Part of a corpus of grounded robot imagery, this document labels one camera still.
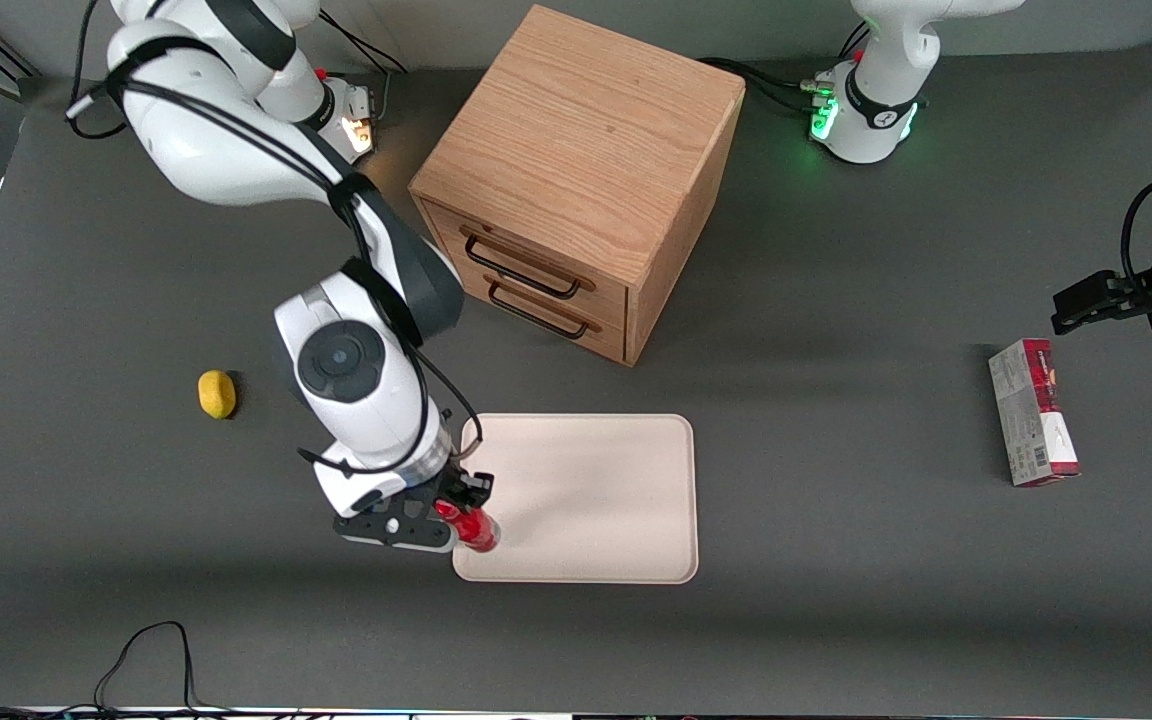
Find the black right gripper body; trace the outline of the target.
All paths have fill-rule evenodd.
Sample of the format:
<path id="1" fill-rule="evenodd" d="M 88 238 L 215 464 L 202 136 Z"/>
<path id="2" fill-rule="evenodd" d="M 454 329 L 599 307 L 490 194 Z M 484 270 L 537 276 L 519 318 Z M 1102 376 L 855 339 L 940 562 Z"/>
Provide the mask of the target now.
<path id="1" fill-rule="evenodd" d="M 372 488 L 349 506 L 355 511 L 353 516 L 333 520 L 333 530 L 346 541 L 447 553 L 456 546 L 458 536 L 434 509 L 447 484 L 448 480 L 430 480 L 387 498 Z"/>

